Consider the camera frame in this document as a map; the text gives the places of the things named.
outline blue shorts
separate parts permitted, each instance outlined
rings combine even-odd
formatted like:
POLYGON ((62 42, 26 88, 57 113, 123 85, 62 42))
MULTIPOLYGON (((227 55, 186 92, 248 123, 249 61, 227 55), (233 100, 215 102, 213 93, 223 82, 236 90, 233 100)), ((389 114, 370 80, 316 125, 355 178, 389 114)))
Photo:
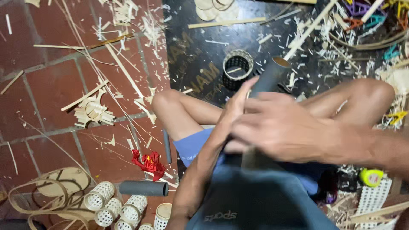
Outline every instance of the blue shorts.
MULTIPOLYGON (((212 131, 213 129, 205 129, 173 142, 186 167, 189 167, 189 165, 192 163, 193 159, 202 149, 202 146, 205 144, 212 131)), ((216 166, 223 162, 224 157, 224 154, 221 153, 216 166)), ((298 179, 301 181, 310 195, 315 194, 318 191, 318 179, 325 170, 332 166, 316 162, 304 164, 277 162, 277 164, 286 171, 296 173, 298 179)))

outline man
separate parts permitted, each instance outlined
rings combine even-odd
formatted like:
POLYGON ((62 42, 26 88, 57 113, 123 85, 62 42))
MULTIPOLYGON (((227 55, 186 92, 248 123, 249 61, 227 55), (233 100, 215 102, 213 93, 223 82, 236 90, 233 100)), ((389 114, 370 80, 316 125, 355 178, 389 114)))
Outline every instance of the man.
POLYGON ((246 100, 257 79, 245 82, 225 110, 175 90, 154 97, 154 112, 188 166, 167 229, 337 229, 299 175, 222 162, 215 168, 230 134, 224 152, 256 147, 275 160, 371 165, 408 175, 408 142, 371 130, 394 99, 388 84, 359 79, 301 103, 267 92, 246 100), (209 131, 201 124, 217 125, 209 131))

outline red fabric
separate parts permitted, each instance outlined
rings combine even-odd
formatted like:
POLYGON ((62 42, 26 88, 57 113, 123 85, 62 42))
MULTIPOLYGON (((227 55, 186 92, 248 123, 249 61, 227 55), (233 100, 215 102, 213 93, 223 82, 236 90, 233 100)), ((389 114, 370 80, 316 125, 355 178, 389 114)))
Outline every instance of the red fabric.
POLYGON ((153 151, 149 156, 146 154, 143 155, 143 164, 139 162, 139 150, 133 149, 132 153, 132 162, 134 162, 135 165, 141 167, 142 171, 153 173, 153 181, 157 181, 163 177, 163 175, 165 174, 165 167, 161 162, 159 162, 159 154, 157 152, 153 151))

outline red brick tile floor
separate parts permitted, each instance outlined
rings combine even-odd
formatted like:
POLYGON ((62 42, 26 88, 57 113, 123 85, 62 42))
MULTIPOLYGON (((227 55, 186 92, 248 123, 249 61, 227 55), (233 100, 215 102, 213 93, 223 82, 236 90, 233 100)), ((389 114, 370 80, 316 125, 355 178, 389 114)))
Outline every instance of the red brick tile floor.
MULTIPOLYGON (((75 167, 76 163, 71 160, 61 149, 54 145, 44 136, 40 135, 30 125, 19 120, 19 117, 27 123, 38 128, 65 149, 81 166, 83 166, 96 180, 97 183, 108 180, 117 187, 124 180, 144 180, 145 174, 140 168, 131 162, 132 152, 126 141, 131 139, 128 127, 132 124, 124 117, 121 108, 114 99, 106 93, 102 96, 102 105, 107 106, 109 111, 117 117, 114 126, 91 123, 87 129, 75 127, 74 111, 61 112, 60 108, 82 97, 98 84, 97 76, 87 59, 80 53, 70 49, 39 48, 33 44, 68 45, 80 46, 67 23, 64 14, 53 1, 47 6, 48 1, 41 1, 40 8, 23 0, 0 2, 0 14, 8 14, 10 17, 12 34, 8 33, 6 23, 0 23, 0 90, 3 89, 21 70, 25 73, 5 92, 0 95, 0 185, 6 190, 29 182, 38 176, 62 167, 75 167), (108 143, 115 137, 115 145, 108 143), (8 142, 13 151, 18 175, 16 175, 13 158, 8 142)), ((107 5, 101 5, 98 0, 74 1, 66 0, 74 23, 85 45, 95 45, 99 41, 94 34, 92 26, 112 20, 112 14, 107 5)), ((157 50, 159 58, 155 55, 149 39, 144 36, 137 24, 142 22, 144 12, 156 9, 162 5, 161 1, 138 1, 140 9, 133 20, 134 25, 128 28, 134 33, 134 37, 128 39, 124 45, 125 50, 121 53, 134 65, 131 66, 122 57, 118 56, 131 78, 135 81, 141 93, 145 97, 153 92, 159 92, 169 88, 169 74, 167 70, 166 45, 161 44, 157 50)), ((151 11, 154 18, 161 23, 163 19, 162 9, 151 11)), ((118 27, 110 25, 106 31, 117 30, 118 27)), ((117 33, 106 33, 107 39, 115 38, 117 33)), ((121 47, 119 42, 113 44, 117 49, 121 47)), ((157 151, 160 162, 165 165, 167 172, 174 175, 173 179, 164 176, 169 182, 177 183, 176 150, 171 146, 172 163, 168 164, 165 155, 165 147, 162 144, 163 133, 160 121, 155 124, 149 120, 146 113, 133 103, 138 98, 136 91, 131 86, 122 70, 104 47, 90 50, 91 56, 104 64, 94 61, 96 66, 110 80, 110 88, 115 88, 124 97, 118 98, 118 103, 124 111, 134 118, 133 125, 136 127, 136 136, 142 154, 157 151), (151 144, 146 143, 152 137, 151 144)), ((151 105, 144 101, 146 108, 151 111, 151 105)), ((31 194, 33 186, 20 189, 19 192, 29 201, 36 198, 37 203, 42 203, 38 193, 31 194)), ((171 203, 175 194, 175 188, 169 187, 169 195, 166 197, 149 197, 148 207, 141 223, 153 224, 156 207, 161 203, 171 203)), ((120 194, 115 196, 126 202, 129 195, 120 194)), ((18 213, 8 202, 0 206, 0 218, 26 219, 26 214, 18 213)), ((50 215, 38 216, 36 220, 44 223, 47 227, 61 221, 61 218, 50 215)))

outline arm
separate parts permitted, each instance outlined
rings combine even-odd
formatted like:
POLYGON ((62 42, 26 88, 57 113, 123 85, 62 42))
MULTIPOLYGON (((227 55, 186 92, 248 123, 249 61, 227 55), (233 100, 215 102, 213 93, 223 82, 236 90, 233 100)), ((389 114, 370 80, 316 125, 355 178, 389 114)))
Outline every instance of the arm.
POLYGON ((327 154, 322 161, 379 167, 409 179, 409 139, 405 134, 345 124, 329 128, 334 132, 334 140, 339 141, 324 146, 323 152, 327 154))
POLYGON ((185 229, 187 222, 200 207, 206 192, 205 186, 210 181, 219 153, 231 132, 231 124, 243 114, 246 94, 257 79, 258 77, 254 77, 245 82, 229 100, 216 127, 186 170, 176 191, 166 230, 185 229))
POLYGON ((248 99, 232 134, 270 157, 289 162, 377 166, 409 178, 409 140, 334 120, 318 120, 286 95, 261 93, 248 99))
POLYGON ((196 213, 205 195, 205 185, 210 180, 219 153, 223 148, 230 128, 221 121, 203 145, 197 157, 186 170, 172 204, 172 213, 167 230, 185 229, 187 222, 196 213))

